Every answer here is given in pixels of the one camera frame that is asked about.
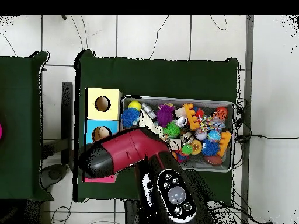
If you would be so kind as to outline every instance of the button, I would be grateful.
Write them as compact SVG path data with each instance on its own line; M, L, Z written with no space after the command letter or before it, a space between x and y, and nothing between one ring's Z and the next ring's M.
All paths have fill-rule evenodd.
M182 214L182 209L179 207L175 207L175 215L180 216Z
M152 188L152 183L151 183L151 182L148 182L148 183L147 183L147 188L148 188L148 189L151 189L151 188Z
M167 173L167 174L164 176L164 179L165 179L165 180L169 180L169 179L171 179L171 174L168 174L168 173Z
M177 184L177 183L179 182L179 180L178 180L177 178L173 178L173 179L172 179L172 182L173 182L174 184Z
M186 199L186 193L182 187L172 187L168 192L168 199L171 204L181 204Z
M164 189L169 188L169 186L170 186L170 183L169 183L169 182L164 182L164 184L163 184Z
M184 207L184 209L185 209L186 211L191 210L191 204L188 203L188 202L185 202L183 207Z

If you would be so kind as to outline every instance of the gray tray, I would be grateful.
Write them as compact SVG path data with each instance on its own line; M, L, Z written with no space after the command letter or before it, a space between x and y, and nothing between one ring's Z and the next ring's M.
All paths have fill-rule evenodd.
M149 97L149 96L130 96L125 95L121 99L120 112L123 113L124 109L128 108L131 101L136 100L138 102L146 103L153 111L156 113L158 106L164 103L172 103L176 109L183 107L184 103L192 103L194 106L204 110L204 113L208 116L215 112L218 107L226 107L228 110L228 115L225 121L226 128L223 131L229 131L232 134L230 143L228 144L227 151L222 159L221 166L212 166L204 160L203 154L191 155L190 158L181 163L180 165L183 169L195 169L197 171L205 172L229 172L234 165L234 144L235 144L235 120L237 117L236 105L232 102L226 101L209 101L209 100L190 100L190 99L176 99L176 98L163 98L163 97ZM120 130L123 129L120 116Z

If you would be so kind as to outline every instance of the green table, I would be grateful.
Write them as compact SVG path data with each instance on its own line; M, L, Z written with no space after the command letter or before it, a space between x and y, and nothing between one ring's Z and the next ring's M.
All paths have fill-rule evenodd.
M119 89L123 95L227 102L235 102L237 97L238 61L235 58L224 62L96 58L91 50L83 50L76 58L75 68L75 101L79 102L79 125L75 132L79 146L84 144L84 92L87 87ZM232 172L194 173L199 173L210 188L211 200L231 203ZM78 200L84 198L137 200L134 169L121 172L113 184L83 183L78 177Z
M47 52L0 57L0 199L53 200L39 183L40 72Z

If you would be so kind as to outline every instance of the yellow wooden box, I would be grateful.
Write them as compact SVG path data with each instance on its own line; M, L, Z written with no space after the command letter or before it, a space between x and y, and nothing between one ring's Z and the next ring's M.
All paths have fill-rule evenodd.
M118 89L101 89L88 87L87 119L118 121L121 97L122 93Z

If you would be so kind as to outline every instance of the white tile floor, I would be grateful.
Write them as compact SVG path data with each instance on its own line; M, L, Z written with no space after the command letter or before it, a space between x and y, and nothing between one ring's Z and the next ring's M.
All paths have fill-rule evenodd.
M9 40L18 57L28 57L38 50L50 53L43 71L44 139L60 138L61 82L75 83L74 59L82 48L90 48L98 57L149 58L157 39L157 30L167 15L162 16L18 16L0 17L0 33ZM212 15L219 28L225 29L223 15ZM220 30L210 15L193 15L190 35L190 16L170 15L158 32L152 59L223 61L235 57L241 69L245 67L246 16L226 15L227 29ZM13 56L13 49L0 35L0 56ZM244 71L240 72L244 85ZM239 160L237 145L235 160ZM59 154L46 159L43 166L60 164ZM63 181L51 186L53 202L44 204L44 224L50 224L58 207L69 207L72 200L72 174L68 171ZM241 168L235 170L235 188L241 193ZM238 204L241 199L236 196ZM124 224L123 202L116 200L89 200L72 203L71 216L65 224ZM67 209L61 208L53 221L66 218Z

